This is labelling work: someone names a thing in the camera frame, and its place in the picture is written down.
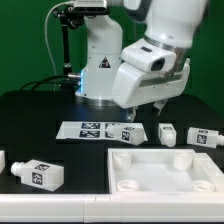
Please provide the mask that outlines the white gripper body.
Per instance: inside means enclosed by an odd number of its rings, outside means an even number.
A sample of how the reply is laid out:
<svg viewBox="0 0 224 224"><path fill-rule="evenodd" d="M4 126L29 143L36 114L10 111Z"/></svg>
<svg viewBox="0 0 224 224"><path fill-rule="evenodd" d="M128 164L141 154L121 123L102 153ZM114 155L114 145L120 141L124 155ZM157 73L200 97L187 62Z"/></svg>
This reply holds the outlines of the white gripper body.
<svg viewBox="0 0 224 224"><path fill-rule="evenodd" d="M190 59L183 70L167 77L156 71L149 74L123 63L116 74L111 97L121 108L130 108L179 96L185 89L190 73Z"/></svg>

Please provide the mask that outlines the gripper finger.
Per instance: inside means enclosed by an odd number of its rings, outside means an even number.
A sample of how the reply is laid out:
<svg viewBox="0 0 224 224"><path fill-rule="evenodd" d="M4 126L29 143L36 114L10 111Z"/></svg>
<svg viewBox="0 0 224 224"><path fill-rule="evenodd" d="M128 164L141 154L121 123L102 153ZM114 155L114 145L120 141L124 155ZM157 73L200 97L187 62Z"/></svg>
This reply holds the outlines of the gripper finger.
<svg viewBox="0 0 224 224"><path fill-rule="evenodd" d="M126 116L125 119L127 122L133 122L136 118L137 114L137 108L136 107L131 107L126 110Z"/></svg>
<svg viewBox="0 0 224 224"><path fill-rule="evenodd" d="M154 108L156 109L156 113L160 114L166 103L168 102L167 99L156 101L154 103Z"/></svg>

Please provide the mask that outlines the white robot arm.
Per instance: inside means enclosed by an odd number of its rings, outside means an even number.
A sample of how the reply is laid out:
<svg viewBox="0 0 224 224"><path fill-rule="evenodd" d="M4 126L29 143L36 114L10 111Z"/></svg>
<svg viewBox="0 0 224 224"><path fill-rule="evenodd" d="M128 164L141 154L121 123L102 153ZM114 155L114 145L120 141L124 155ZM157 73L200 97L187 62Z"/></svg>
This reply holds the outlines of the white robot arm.
<svg viewBox="0 0 224 224"><path fill-rule="evenodd" d="M75 11L87 27L87 64L76 92L87 103L117 105L132 122L140 105L161 110L182 94L189 73L186 52L209 0L76 0ZM123 47L121 26L109 9L122 6L129 17L146 25L144 36Z"/></svg>

